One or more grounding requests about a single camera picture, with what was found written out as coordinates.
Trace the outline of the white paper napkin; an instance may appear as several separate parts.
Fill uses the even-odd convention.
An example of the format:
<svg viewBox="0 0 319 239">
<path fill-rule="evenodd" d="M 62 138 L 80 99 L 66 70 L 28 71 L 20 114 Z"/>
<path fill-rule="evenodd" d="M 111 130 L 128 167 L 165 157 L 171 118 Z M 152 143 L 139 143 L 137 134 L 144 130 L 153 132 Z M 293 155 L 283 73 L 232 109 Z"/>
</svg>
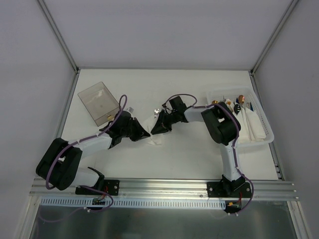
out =
<svg viewBox="0 0 319 239">
<path fill-rule="evenodd" d="M 164 134 L 151 133 L 151 130 L 155 126 L 156 121 L 157 121 L 157 118 L 154 118 L 154 116 L 150 116 L 142 123 L 142 126 L 150 134 L 150 137 L 146 139 L 146 143 L 152 146 L 161 146 L 164 143 Z"/>
</svg>

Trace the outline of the ornate silver fork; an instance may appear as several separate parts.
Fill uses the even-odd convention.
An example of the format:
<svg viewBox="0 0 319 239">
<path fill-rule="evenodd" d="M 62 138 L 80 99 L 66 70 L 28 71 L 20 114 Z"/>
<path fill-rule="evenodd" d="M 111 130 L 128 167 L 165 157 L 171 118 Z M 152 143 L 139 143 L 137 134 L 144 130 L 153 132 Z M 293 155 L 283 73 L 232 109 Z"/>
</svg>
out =
<svg viewBox="0 0 319 239">
<path fill-rule="evenodd" d="M 161 109 L 154 110 L 154 118 L 157 118 L 160 115 Z"/>
</svg>

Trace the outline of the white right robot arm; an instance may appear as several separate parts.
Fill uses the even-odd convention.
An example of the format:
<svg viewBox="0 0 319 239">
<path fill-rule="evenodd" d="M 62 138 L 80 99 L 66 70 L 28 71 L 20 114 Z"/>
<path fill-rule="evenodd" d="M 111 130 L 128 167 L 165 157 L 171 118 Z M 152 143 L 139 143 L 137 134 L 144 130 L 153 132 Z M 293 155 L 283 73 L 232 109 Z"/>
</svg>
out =
<svg viewBox="0 0 319 239">
<path fill-rule="evenodd" d="M 229 197 L 234 197 L 241 191 L 237 181 L 242 175 L 239 173 L 236 144 L 241 125 L 224 102 L 209 106 L 187 106 L 179 95 L 168 100 L 171 109 L 166 104 L 160 111 L 158 119 L 151 130 L 151 134 L 162 134 L 172 131 L 172 125 L 178 122 L 203 122 L 211 138 L 220 145 L 223 162 L 222 178 L 227 180 L 223 184 L 223 191 Z"/>
</svg>

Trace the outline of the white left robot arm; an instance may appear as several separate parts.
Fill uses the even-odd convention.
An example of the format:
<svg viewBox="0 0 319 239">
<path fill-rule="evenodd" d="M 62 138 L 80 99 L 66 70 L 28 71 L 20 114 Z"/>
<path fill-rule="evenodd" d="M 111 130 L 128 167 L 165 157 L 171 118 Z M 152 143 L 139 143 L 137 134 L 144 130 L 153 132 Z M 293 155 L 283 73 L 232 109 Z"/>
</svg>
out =
<svg viewBox="0 0 319 239">
<path fill-rule="evenodd" d="M 92 194 L 101 193 L 105 176 L 98 170 L 79 167 L 80 161 L 98 151 L 108 150 L 123 138 L 132 142 L 150 137 L 137 118 L 130 112 L 116 114 L 114 120 L 96 134 L 73 142 L 56 138 L 36 167 L 36 174 L 46 180 L 46 188 L 62 191 L 70 186 L 88 189 Z"/>
</svg>

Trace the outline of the smoked clear plastic box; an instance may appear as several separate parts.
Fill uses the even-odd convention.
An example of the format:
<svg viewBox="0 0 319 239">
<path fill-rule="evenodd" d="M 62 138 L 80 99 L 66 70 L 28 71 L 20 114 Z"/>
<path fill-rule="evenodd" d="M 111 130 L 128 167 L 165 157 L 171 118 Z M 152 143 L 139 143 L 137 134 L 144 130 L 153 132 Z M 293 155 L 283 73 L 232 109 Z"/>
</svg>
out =
<svg viewBox="0 0 319 239">
<path fill-rule="evenodd" d="M 119 103 L 103 82 L 78 93 L 78 97 L 97 126 L 112 120 L 119 111 Z"/>
</svg>

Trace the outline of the white plastic basket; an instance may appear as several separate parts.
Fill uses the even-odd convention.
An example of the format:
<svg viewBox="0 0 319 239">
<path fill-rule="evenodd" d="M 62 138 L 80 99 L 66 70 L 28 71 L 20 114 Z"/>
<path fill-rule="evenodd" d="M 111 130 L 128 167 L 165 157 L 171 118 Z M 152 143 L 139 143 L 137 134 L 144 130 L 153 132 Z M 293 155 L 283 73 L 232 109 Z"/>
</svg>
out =
<svg viewBox="0 0 319 239">
<path fill-rule="evenodd" d="M 245 86 L 223 86 L 206 92 L 207 102 L 225 100 L 230 106 L 240 106 L 235 114 L 242 125 L 238 147 L 253 147 L 269 144 L 274 134 L 255 92 Z"/>
</svg>

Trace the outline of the folded white napkins stack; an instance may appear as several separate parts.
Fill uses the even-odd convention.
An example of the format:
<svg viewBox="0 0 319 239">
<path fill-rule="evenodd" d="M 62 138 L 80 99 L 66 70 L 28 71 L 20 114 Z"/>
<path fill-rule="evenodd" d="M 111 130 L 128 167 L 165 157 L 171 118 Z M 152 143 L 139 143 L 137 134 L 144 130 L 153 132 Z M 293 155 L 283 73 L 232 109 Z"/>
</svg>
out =
<svg viewBox="0 0 319 239">
<path fill-rule="evenodd" d="M 249 103 L 247 105 L 246 107 L 241 107 L 239 104 L 232 105 L 233 114 L 241 125 L 239 131 L 239 143 L 241 144 L 259 142 L 266 138 L 258 115 L 251 110 Z"/>
</svg>

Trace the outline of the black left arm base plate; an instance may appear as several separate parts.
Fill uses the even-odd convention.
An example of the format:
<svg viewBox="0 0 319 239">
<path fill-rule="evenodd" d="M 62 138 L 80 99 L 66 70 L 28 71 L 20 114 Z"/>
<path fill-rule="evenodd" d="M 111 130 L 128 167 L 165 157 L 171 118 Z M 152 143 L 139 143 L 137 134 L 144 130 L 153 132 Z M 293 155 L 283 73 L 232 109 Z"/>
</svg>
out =
<svg viewBox="0 0 319 239">
<path fill-rule="evenodd" d="M 101 181 L 99 186 L 94 186 L 93 189 L 106 192 L 111 196 L 117 196 L 119 194 L 120 188 L 120 180 L 113 180 L 113 179 L 104 179 Z M 75 190 L 76 195 L 98 195 L 102 196 L 102 193 L 89 190 L 87 188 L 78 187 Z"/>
</svg>

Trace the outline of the left aluminium frame post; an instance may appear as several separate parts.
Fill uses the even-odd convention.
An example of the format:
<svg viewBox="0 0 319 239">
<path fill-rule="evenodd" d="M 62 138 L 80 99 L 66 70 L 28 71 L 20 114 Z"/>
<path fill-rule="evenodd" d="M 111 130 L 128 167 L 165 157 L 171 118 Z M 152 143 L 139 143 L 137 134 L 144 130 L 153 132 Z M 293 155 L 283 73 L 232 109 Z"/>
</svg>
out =
<svg viewBox="0 0 319 239">
<path fill-rule="evenodd" d="M 63 54 L 67 58 L 71 68 L 73 69 L 73 71 L 75 73 L 78 73 L 79 67 L 77 66 L 77 63 L 74 60 L 74 58 L 73 58 L 63 36 L 58 28 L 58 25 L 56 24 L 54 17 L 48 8 L 47 3 L 44 0 L 36 0 L 36 2 L 38 4 L 40 10 L 42 11 L 46 21 L 48 22 L 48 25 L 49 25 L 50 29 L 52 30 L 58 44 L 60 45 Z"/>
</svg>

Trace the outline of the aluminium frame post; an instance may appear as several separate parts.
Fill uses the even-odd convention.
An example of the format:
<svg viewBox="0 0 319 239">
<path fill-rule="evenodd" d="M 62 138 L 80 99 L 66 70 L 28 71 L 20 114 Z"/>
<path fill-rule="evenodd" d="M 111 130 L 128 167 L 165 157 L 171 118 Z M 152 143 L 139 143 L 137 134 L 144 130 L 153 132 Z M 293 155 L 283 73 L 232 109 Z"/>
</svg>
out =
<svg viewBox="0 0 319 239">
<path fill-rule="evenodd" d="M 250 71 L 252 76 L 254 76 L 256 74 L 258 68 L 260 67 L 260 65 L 264 61 L 266 55 L 268 54 L 268 52 L 270 51 L 271 47 L 275 43 L 276 39 L 278 38 L 279 34 L 281 33 L 281 31 L 284 28 L 286 22 L 288 21 L 288 19 L 292 15 L 293 11 L 295 10 L 295 8 L 296 8 L 296 6 L 298 5 L 299 2 L 300 2 L 299 0 L 291 0 L 289 2 L 289 4 L 286 7 L 284 13 L 282 14 L 281 18 L 279 19 L 278 23 L 276 24 L 274 30 L 272 31 L 269 39 L 267 40 L 265 46 L 263 47 L 263 49 L 262 49 L 259 57 L 257 58 L 254 66 L 252 67 L 252 69 Z"/>
<path fill-rule="evenodd" d="M 73 58 L 63 36 L 58 28 L 58 25 L 56 24 L 54 17 L 48 8 L 47 3 L 44 0 L 36 0 L 36 2 L 38 4 L 40 10 L 42 11 L 46 21 L 48 22 L 48 25 L 49 25 L 50 29 L 52 30 L 58 44 L 60 45 L 63 54 L 67 58 L 71 68 L 73 69 L 73 71 L 75 73 L 78 73 L 79 67 L 77 66 L 77 63 L 74 60 L 74 58 Z"/>
</svg>

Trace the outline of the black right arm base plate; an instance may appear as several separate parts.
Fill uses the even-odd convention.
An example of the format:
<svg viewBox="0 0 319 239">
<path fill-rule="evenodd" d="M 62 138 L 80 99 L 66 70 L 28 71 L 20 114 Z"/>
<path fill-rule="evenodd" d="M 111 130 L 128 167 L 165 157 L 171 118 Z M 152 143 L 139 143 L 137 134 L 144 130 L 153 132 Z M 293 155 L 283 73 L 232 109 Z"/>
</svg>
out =
<svg viewBox="0 0 319 239">
<path fill-rule="evenodd" d="M 226 189 L 223 182 L 207 182 L 207 194 L 209 198 L 245 198 L 252 196 L 251 186 L 248 182 L 235 189 Z"/>
</svg>

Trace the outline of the right aluminium frame post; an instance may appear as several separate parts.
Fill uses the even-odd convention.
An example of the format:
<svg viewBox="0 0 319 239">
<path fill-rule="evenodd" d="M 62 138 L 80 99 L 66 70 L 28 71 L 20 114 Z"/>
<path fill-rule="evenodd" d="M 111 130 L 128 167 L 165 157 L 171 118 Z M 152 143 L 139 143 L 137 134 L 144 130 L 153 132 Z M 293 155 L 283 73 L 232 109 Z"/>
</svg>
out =
<svg viewBox="0 0 319 239">
<path fill-rule="evenodd" d="M 254 66 L 252 67 L 252 69 L 250 71 L 252 76 L 254 76 L 256 74 L 258 68 L 260 67 L 260 65 L 264 61 L 266 55 L 268 54 L 268 52 L 270 51 L 271 47 L 275 43 L 276 39 L 278 38 L 279 34 L 281 33 L 281 31 L 284 28 L 286 22 L 288 21 L 288 19 L 292 15 L 293 11 L 295 10 L 295 8 L 296 8 L 296 6 L 298 5 L 299 2 L 300 2 L 299 0 L 291 0 L 289 2 L 289 4 L 286 7 L 284 13 L 282 14 L 281 18 L 279 19 L 278 23 L 276 24 L 274 30 L 272 31 L 269 39 L 267 40 L 265 46 L 263 47 L 263 49 L 262 49 L 259 57 L 257 58 Z"/>
</svg>

